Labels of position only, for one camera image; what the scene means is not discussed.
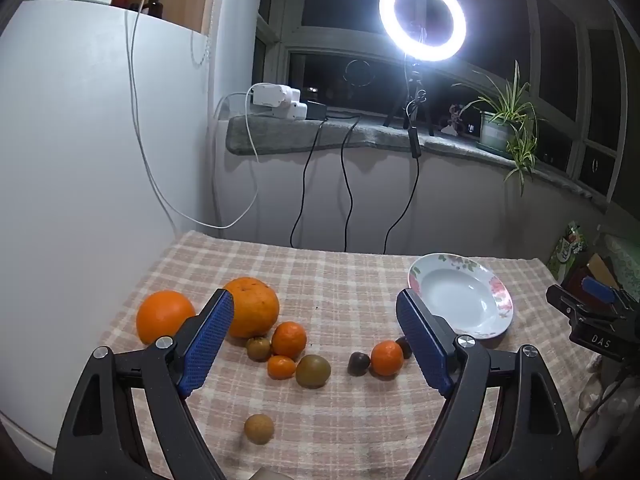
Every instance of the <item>tangerine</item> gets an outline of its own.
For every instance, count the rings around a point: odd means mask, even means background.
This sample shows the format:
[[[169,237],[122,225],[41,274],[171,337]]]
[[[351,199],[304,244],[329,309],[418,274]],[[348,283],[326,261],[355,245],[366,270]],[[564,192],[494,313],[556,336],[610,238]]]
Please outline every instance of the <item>tangerine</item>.
[[[293,321],[280,323],[271,337],[271,349],[276,355],[295,359],[306,346],[306,332],[302,325]]]
[[[274,355],[267,361],[267,373],[271,379],[289,379],[296,372],[293,359],[282,355]]]
[[[160,290],[145,298],[136,316],[138,337],[145,345],[163,335],[175,336],[188,317],[196,311],[189,298],[174,290]]]
[[[378,343],[371,351],[371,368],[378,375],[396,374],[402,368],[402,363],[404,363],[402,348],[395,341]]]
[[[245,276],[231,280],[224,288],[234,297],[230,336],[250,338],[265,335],[278,320],[280,302],[266,283]]]

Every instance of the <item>green package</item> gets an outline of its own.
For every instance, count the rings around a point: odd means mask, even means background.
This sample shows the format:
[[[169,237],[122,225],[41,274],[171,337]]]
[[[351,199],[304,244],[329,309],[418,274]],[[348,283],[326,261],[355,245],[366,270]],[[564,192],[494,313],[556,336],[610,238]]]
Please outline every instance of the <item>green package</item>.
[[[553,277],[562,283],[564,277],[575,262],[576,254],[587,250],[587,242],[580,226],[570,222],[564,231],[564,236],[558,240],[554,252],[549,258],[547,268]]]

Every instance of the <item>plate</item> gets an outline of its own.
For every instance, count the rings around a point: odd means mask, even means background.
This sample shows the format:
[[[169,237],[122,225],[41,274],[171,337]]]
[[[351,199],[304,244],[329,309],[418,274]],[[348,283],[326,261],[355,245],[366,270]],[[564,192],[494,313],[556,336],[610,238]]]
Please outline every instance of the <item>plate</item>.
[[[504,283],[464,256],[422,256],[409,268],[408,281],[429,311],[447,320],[457,334],[491,339],[505,332],[513,319],[513,301]]]

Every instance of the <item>ring light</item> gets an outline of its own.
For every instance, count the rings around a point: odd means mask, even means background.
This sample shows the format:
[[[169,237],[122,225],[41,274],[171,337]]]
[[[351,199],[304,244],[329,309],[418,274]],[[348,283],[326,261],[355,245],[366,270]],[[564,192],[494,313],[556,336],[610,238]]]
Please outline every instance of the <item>ring light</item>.
[[[457,0],[442,0],[453,17],[453,32],[446,43],[430,46],[415,41],[402,29],[396,16],[396,0],[380,0],[380,18],[386,33],[409,56],[423,61],[442,61],[453,56],[465,41],[466,22]]]

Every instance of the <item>bowl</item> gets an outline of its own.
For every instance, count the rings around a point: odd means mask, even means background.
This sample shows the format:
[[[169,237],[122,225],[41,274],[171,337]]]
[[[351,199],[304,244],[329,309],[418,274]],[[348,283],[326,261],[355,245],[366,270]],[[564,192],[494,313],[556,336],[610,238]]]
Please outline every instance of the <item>bowl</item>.
[[[409,267],[408,282],[429,311],[443,317],[457,334],[491,339],[505,332],[513,319],[513,301],[504,283],[464,256],[422,256]]]

